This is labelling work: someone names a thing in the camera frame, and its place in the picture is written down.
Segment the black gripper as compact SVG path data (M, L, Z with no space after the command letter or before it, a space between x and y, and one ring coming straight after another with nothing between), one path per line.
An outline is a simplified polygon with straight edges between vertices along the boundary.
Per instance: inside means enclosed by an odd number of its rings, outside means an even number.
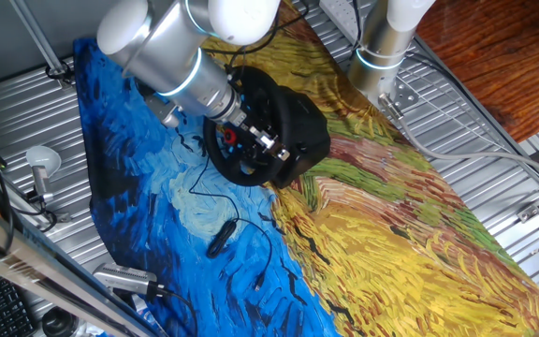
M279 143L278 136L256 128L246 112L233 112L229 116L229 123L231 124L231 129L236 134L238 143L256 142L265 151L271 151L272 156L283 162L289 158L290 152L283 144Z

